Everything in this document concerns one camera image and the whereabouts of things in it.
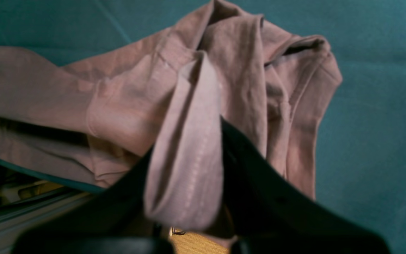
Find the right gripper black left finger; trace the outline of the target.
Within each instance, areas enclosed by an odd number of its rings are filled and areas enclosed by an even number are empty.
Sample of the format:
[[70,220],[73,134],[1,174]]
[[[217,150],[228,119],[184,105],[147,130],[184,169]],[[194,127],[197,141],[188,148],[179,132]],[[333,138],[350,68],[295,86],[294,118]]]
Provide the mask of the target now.
[[145,217],[149,149],[122,179],[82,206],[17,239],[13,254],[173,254],[161,224]]

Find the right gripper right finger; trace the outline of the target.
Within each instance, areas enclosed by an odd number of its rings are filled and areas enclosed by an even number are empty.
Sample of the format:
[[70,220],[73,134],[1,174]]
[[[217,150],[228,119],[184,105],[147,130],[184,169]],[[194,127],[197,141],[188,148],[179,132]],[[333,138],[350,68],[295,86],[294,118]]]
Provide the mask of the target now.
[[223,197],[204,232],[232,254],[389,254],[385,240],[300,193],[243,133],[221,119]]

